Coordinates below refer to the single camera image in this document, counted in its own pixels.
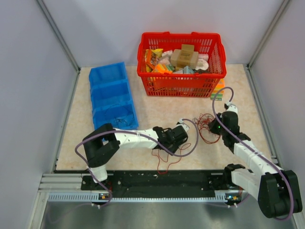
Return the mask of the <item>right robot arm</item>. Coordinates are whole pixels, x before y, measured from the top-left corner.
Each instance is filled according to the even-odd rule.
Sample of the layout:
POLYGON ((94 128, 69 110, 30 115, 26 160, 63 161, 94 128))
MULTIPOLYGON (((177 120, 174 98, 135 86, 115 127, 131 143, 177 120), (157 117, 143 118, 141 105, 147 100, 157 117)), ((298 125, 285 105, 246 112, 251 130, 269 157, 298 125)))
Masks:
POLYGON ((251 139, 240 132, 236 112, 218 113, 208 127, 213 134, 221 136, 224 145, 248 166, 229 164, 222 177, 226 188, 242 187, 257 200, 267 218, 283 219, 303 210, 296 173, 283 170, 257 150, 251 139))

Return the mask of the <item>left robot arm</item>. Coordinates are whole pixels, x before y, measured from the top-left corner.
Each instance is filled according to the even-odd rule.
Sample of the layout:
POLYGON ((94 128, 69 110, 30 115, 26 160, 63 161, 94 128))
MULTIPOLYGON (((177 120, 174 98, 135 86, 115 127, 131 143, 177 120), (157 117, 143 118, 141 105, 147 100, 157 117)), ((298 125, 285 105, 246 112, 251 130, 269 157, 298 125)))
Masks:
POLYGON ((108 184, 106 164, 120 149, 160 149, 174 154, 188 139, 189 126, 183 121, 174 128, 153 127, 146 130, 122 130, 104 124, 87 135, 84 147, 88 169, 91 172, 91 183, 97 189, 108 184))

